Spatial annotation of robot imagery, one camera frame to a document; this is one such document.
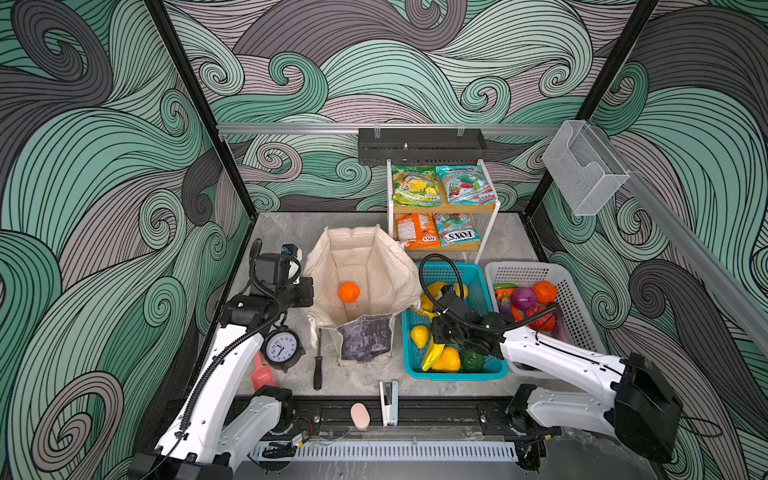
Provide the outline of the orange fruit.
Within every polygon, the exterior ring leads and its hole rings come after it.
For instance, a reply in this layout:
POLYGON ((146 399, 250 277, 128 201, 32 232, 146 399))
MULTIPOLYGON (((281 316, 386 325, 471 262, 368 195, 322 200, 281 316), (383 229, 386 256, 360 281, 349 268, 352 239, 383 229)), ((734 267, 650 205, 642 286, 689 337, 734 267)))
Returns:
POLYGON ((353 282, 345 282, 338 289, 338 297, 344 303, 356 303, 361 295, 360 287, 353 282))

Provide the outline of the beige canvas grocery bag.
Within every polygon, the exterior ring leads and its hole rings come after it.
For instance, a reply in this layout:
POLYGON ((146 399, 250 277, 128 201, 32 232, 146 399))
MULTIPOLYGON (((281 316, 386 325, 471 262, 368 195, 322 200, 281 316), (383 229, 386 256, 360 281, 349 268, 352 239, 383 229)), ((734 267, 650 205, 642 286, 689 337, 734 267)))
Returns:
POLYGON ((378 226, 325 229, 309 253, 302 273, 313 279, 314 303, 299 311, 328 335, 341 365, 376 362, 391 355, 395 317, 420 302, 422 287, 404 247, 378 226), (356 303, 338 297, 353 282, 356 303))

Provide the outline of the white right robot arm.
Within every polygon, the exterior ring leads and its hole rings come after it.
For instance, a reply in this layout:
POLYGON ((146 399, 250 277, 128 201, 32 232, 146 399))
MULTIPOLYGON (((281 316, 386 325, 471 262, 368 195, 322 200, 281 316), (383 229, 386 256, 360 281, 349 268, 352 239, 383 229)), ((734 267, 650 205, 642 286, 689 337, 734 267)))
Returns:
POLYGON ((611 435, 650 461, 671 461, 683 403, 651 360, 588 351, 535 332, 529 320, 479 315, 451 285, 429 299, 435 342, 527 365, 574 386, 571 393, 535 387, 526 394, 525 412, 535 423, 611 435))

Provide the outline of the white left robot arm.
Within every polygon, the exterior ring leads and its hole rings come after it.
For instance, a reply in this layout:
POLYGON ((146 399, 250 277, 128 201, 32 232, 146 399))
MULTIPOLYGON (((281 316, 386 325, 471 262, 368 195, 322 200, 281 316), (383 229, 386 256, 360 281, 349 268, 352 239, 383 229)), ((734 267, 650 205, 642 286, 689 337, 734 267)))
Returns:
POLYGON ((262 438, 292 422, 292 393, 260 387, 233 420, 227 415, 255 356, 283 371, 305 350, 284 322, 289 310, 313 304, 313 281, 302 274, 302 251, 285 244, 264 253, 254 240, 249 280, 233 296, 213 331, 213 343, 191 392, 157 445, 134 456, 134 479, 231 479, 262 438))

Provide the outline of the single yellow banana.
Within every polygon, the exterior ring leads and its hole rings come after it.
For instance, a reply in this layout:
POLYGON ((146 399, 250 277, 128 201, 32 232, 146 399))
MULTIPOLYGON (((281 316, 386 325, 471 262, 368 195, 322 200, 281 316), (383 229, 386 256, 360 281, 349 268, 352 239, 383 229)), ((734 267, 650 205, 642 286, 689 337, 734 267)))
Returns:
POLYGON ((445 348, 444 344, 436 344, 433 341, 429 342, 429 345, 427 346, 427 349, 426 349, 426 353, 422 358, 422 362, 421 362, 421 370, 423 372, 428 372, 433 367, 433 365, 441 357, 444 348, 445 348))

